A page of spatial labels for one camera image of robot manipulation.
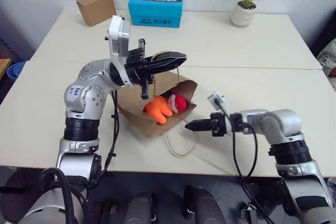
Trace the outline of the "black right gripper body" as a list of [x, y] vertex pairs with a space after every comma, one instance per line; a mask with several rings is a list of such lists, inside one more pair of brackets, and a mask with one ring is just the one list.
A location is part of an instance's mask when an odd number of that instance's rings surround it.
[[210, 114], [212, 137], [232, 136], [231, 124], [222, 112]]

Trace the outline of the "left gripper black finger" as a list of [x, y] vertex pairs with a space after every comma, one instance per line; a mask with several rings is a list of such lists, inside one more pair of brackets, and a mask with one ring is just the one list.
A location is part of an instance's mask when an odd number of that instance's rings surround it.
[[163, 60], [163, 61], [151, 61], [145, 67], [145, 73], [147, 75], [167, 72], [179, 67], [184, 61], [182, 60]]
[[186, 54], [175, 51], [159, 51], [145, 59], [146, 64], [181, 65], [187, 60]]

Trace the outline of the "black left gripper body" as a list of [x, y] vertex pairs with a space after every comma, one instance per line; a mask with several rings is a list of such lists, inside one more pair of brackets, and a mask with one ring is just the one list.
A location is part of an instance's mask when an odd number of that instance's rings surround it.
[[148, 73], [147, 66], [152, 61], [145, 56], [145, 39], [139, 39], [137, 49], [128, 52], [125, 69], [132, 84], [141, 86], [141, 98], [149, 98], [149, 85], [153, 83], [153, 74]]

